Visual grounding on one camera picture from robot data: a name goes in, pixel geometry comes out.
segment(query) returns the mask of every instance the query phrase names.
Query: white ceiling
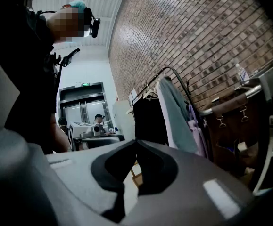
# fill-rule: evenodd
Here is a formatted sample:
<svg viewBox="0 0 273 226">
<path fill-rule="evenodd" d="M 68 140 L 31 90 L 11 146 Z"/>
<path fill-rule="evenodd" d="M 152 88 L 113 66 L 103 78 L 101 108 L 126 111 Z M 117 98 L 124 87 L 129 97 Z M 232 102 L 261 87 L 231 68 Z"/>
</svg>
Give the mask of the white ceiling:
<svg viewBox="0 0 273 226">
<path fill-rule="evenodd" d="M 58 11 L 62 5 L 68 4 L 74 0 L 33 0 L 33 8 L 35 11 Z M 109 49 L 111 33 L 118 12 L 118 8 L 122 0 L 82 0 L 86 6 L 91 8 L 95 17 L 101 19 L 99 33 L 96 38 L 88 36 L 83 38 L 79 43 L 59 43 L 55 44 L 54 50 L 79 47 L 79 46 L 106 46 Z"/>
</svg>

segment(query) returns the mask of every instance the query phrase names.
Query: white bottle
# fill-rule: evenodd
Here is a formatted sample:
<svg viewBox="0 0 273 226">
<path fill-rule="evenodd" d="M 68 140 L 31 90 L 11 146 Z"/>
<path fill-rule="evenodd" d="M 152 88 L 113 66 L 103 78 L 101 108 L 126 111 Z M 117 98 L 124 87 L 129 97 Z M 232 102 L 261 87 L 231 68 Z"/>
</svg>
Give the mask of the white bottle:
<svg viewBox="0 0 273 226">
<path fill-rule="evenodd" d="M 240 66 L 240 64 L 236 64 L 236 68 L 237 68 L 237 71 L 238 71 L 238 75 L 240 76 L 242 81 L 249 80 L 248 73 L 246 72 L 246 70 L 244 68 L 242 68 Z"/>
</svg>

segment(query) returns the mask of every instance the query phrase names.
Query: brick wall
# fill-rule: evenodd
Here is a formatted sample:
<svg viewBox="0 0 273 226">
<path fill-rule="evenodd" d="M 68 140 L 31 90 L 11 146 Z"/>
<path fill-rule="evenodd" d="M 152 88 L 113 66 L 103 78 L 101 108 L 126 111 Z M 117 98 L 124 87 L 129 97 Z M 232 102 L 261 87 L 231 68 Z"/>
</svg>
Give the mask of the brick wall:
<svg viewBox="0 0 273 226">
<path fill-rule="evenodd" d="M 271 63 L 273 22 L 257 0 L 123 0 L 109 59 L 120 99 L 172 66 L 203 107 L 239 84 L 236 63 L 249 75 Z"/>
</svg>

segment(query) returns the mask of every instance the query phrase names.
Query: brown leather bag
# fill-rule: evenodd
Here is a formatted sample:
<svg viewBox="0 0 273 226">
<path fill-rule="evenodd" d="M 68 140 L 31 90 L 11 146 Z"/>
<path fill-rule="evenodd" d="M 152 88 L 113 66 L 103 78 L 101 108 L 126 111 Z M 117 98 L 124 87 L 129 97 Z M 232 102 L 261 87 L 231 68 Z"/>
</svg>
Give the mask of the brown leather bag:
<svg viewBox="0 0 273 226">
<path fill-rule="evenodd" d="M 247 99 L 247 90 L 240 88 L 220 98 L 219 105 L 209 105 L 213 113 L 206 116 L 213 162 L 237 177 L 243 176 L 246 167 L 255 166 L 258 155 L 260 96 Z M 240 142 L 247 145 L 242 152 Z"/>
</svg>

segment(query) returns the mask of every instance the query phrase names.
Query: blue hair clip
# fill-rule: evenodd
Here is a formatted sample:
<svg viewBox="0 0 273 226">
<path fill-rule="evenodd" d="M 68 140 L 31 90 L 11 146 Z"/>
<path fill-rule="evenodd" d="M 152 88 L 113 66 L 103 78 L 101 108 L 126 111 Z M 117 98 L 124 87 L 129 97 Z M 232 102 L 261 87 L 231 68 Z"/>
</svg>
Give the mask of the blue hair clip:
<svg viewBox="0 0 273 226">
<path fill-rule="evenodd" d="M 78 8 L 78 13 L 83 13 L 86 8 L 85 2 L 81 0 L 75 0 L 69 3 L 72 7 Z"/>
</svg>

